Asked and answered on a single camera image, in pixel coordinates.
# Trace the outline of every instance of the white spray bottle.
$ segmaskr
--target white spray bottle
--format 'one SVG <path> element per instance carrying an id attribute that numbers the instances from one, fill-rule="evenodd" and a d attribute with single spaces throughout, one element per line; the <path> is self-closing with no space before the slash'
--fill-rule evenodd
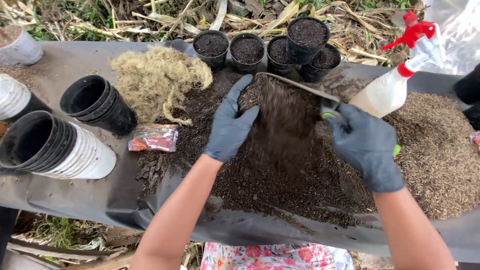
<path id="1" fill-rule="evenodd" d="M 406 43 L 410 47 L 411 59 L 375 79 L 349 102 L 378 118 L 399 109 L 405 103 L 407 80 L 420 70 L 423 64 L 430 62 L 440 65 L 445 61 L 445 49 L 440 44 L 438 24 L 417 23 L 418 19 L 412 12 L 408 12 L 403 18 L 407 24 L 403 36 L 382 49 Z"/>

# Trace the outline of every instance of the nitrile glove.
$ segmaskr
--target nitrile glove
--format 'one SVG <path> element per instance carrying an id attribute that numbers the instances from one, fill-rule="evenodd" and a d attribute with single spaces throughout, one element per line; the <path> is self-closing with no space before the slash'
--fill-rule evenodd
<path id="1" fill-rule="evenodd" d="M 223 99 L 215 112 L 212 132 L 205 147 L 204 154 L 226 163 L 234 157 L 247 138 L 253 121 L 258 115 L 258 106 L 253 106 L 237 118 L 240 92 L 252 82 L 252 75 L 243 76 Z"/>
<path id="2" fill-rule="evenodd" d="M 374 192 L 403 188 L 402 172 L 393 161 L 395 128 L 354 105 L 342 104 L 338 111 L 348 126 L 335 116 L 325 117 L 332 131 L 333 148 L 360 171 L 365 187 Z"/>

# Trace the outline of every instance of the black glove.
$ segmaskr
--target black glove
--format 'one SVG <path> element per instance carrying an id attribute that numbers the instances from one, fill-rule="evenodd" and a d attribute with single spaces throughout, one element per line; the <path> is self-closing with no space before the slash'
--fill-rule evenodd
<path id="1" fill-rule="evenodd" d="M 353 168 L 360 171 L 365 186 L 374 192 L 394 192 L 405 186 L 402 172 L 393 161 L 395 128 L 354 105 L 340 105 L 348 126 L 335 116 L 327 116 L 333 148 Z"/>
<path id="2" fill-rule="evenodd" d="M 212 133 L 208 139 L 204 154 L 226 163 L 237 154 L 240 146 L 247 138 L 253 121 L 258 115 L 258 106 L 253 106 L 242 116 L 237 118 L 237 99 L 250 82 L 252 75 L 243 76 L 223 99 L 222 104 L 215 112 Z"/>

